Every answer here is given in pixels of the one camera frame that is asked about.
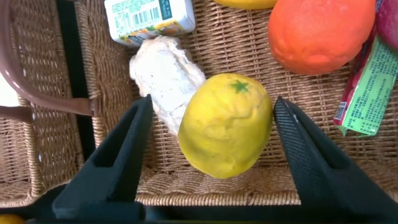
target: basket handle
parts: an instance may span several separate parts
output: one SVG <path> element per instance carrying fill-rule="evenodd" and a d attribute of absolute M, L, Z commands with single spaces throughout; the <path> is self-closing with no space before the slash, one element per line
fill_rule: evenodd
<path fill-rule="evenodd" d="M 0 106 L 0 118 L 18 120 L 29 124 L 33 123 L 32 109 L 25 106 Z"/>
<path fill-rule="evenodd" d="M 46 108 L 75 114 L 93 116 L 98 110 L 97 99 L 64 99 L 47 96 L 37 91 L 24 77 L 24 71 L 11 45 L 10 25 L 12 12 L 10 0 L 0 1 L 0 75 L 23 98 Z"/>

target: orange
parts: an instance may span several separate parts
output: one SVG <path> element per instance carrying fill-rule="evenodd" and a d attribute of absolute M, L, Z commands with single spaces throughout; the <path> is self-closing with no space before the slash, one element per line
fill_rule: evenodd
<path fill-rule="evenodd" d="M 272 102 L 263 85 L 223 73 L 207 79 L 191 98 L 178 141 L 194 168 L 227 179 L 254 165 L 271 130 Z"/>
<path fill-rule="evenodd" d="M 17 215 L 0 215 L 0 224 L 24 224 L 25 221 Z"/>
<path fill-rule="evenodd" d="M 268 25 L 271 52 L 295 73 L 334 71 L 361 50 L 375 12 L 376 0 L 278 0 Z"/>

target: wicker weave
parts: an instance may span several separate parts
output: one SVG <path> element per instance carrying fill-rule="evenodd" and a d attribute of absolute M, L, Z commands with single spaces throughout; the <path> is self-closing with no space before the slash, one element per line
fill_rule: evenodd
<path fill-rule="evenodd" d="M 40 92 L 71 98 L 54 0 L 13 0 L 13 47 Z M 0 118 L 0 207 L 31 204 L 84 164 L 76 116 L 31 104 L 33 124 Z"/>
<path fill-rule="evenodd" d="M 398 88 L 376 137 L 347 138 L 333 117 L 349 77 L 348 66 L 329 75 L 301 76 L 284 70 L 267 43 L 268 11 L 243 11 L 212 0 L 194 0 L 196 30 L 182 36 L 207 77 L 242 73 L 259 80 L 273 100 L 296 103 L 391 197 L 398 201 Z M 109 36 L 103 1 L 75 3 L 86 79 L 102 111 L 93 118 L 98 146 L 138 96 L 129 79 L 131 54 Z M 299 204 L 282 145 L 274 128 L 268 146 L 249 171 L 228 180 L 213 179 L 192 168 L 177 139 L 154 119 L 137 200 L 146 205 L 291 205 Z"/>

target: yellow fruit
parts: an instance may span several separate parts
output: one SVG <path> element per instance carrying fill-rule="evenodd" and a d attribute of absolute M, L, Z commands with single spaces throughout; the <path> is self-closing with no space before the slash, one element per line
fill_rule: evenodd
<path fill-rule="evenodd" d="M 0 215 L 0 224 L 24 224 L 25 221 L 17 215 Z"/>
<path fill-rule="evenodd" d="M 208 79 L 192 97 L 178 132 L 189 163 L 215 178 L 248 170 L 267 144 L 272 103 L 256 80 L 225 73 Z"/>
<path fill-rule="evenodd" d="M 220 4 L 238 9 L 268 9 L 274 7 L 277 0 L 214 0 Z"/>

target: barcode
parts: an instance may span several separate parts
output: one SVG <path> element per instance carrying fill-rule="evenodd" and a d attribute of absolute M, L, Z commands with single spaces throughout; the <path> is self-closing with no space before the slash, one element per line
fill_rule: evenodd
<path fill-rule="evenodd" d="M 340 104 L 338 105 L 336 115 L 335 115 L 335 119 L 337 119 L 337 120 L 343 119 L 343 115 L 344 115 L 346 106 L 347 106 L 347 102 L 340 102 Z"/>
<path fill-rule="evenodd" d="M 132 16 L 134 21 L 134 27 L 138 27 L 142 24 L 146 24 L 148 22 L 158 21 L 160 18 L 159 8 L 155 7 L 153 9 L 149 9 L 146 11 L 138 12 Z"/>

